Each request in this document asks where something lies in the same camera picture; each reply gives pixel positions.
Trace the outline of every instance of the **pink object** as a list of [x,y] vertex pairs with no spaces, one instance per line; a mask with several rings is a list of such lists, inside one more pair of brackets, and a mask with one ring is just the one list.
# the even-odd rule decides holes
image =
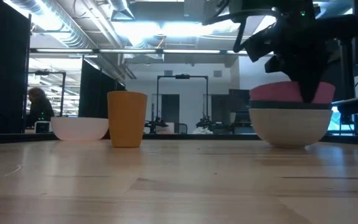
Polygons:
[[97,141],[109,129],[109,120],[103,118],[52,118],[52,130],[64,141]]
[[[320,82],[312,103],[332,103],[335,86]],[[278,82],[261,85],[250,92],[251,100],[303,102],[298,82]]]

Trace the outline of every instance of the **orange cup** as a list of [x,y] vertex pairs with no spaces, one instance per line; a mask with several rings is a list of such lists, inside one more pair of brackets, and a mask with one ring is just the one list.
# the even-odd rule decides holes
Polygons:
[[108,93],[109,132],[113,147],[139,147],[146,118],[147,95],[133,91]]

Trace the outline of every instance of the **white bowl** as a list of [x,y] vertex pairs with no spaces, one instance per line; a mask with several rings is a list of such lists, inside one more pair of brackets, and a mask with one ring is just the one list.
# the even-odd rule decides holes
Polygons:
[[109,129],[109,120],[103,118],[52,118],[52,130],[64,141],[97,141]]
[[331,120],[331,110],[250,109],[258,136],[275,147],[299,148],[318,142]]

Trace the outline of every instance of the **desk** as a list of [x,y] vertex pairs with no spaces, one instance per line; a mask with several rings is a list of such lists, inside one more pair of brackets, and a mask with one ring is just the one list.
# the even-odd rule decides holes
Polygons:
[[3,223],[358,223],[358,146],[0,144]]

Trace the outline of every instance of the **door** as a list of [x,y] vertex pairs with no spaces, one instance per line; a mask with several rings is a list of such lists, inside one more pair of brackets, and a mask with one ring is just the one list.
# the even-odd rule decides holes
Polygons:
[[161,118],[165,122],[179,123],[179,95],[161,95]]
[[211,121],[230,124],[229,95],[211,95]]

